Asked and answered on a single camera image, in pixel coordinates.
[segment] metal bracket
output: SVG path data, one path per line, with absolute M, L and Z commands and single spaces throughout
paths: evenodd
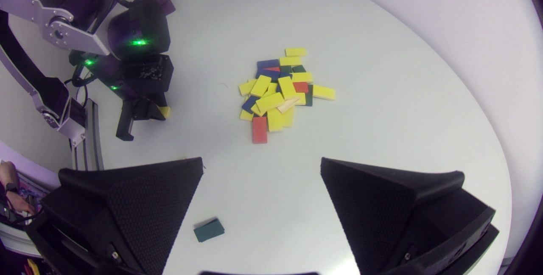
M 37 24 L 43 39 L 56 47 L 110 54 L 96 35 L 72 27 L 73 15 L 62 8 L 45 8 L 39 0 L 0 0 L 0 9 Z

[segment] perforated black panel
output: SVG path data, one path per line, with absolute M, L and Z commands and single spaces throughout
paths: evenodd
M 378 273 L 413 209 L 413 190 L 323 159 L 321 175 L 361 274 Z
M 148 275 L 160 275 L 192 196 L 202 161 L 158 169 L 117 182 L 107 203 L 135 258 Z

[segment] red wooden block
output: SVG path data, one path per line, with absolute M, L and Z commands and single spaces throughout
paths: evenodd
M 268 121 L 266 117 L 252 119 L 252 143 L 268 143 Z
M 309 92 L 309 87 L 307 86 L 307 82 L 294 82 L 293 85 L 297 93 Z
M 279 69 L 279 67 L 270 67 L 270 68 L 265 68 L 265 70 L 271 70 L 271 71 L 277 71 L 277 72 L 281 72 L 281 70 Z

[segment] pile of blocks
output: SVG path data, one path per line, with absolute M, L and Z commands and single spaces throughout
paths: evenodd
M 256 78 L 239 85 L 246 96 L 239 116 L 252 121 L 252 142 L 267 143 L 267 132 L 292 128 L 295 105 L 313 106 L 313 97 L 336 99 L 336 92 L 311 84 L 313 74 L 301 63 L 304 48 L 287 48 L 285 57 L 256 63 Z

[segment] person's hand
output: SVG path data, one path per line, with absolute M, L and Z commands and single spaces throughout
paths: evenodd
M 36 214 L 35 209 L 30 204 L 28 204 L 27 201 L 25 201 L 25 199 L 23 199 L 23 197 L 20 196 L 19 194 L 16 194 L 15 192 L 12 192 L 12 191 L 8 191 L 8 193 L 6 193 L 6 197 L 8 197 L 9 201 L 13 205 L 13 208 L 17 212 L 20 213 L 22 211 L 26 211 L 30 215 Z

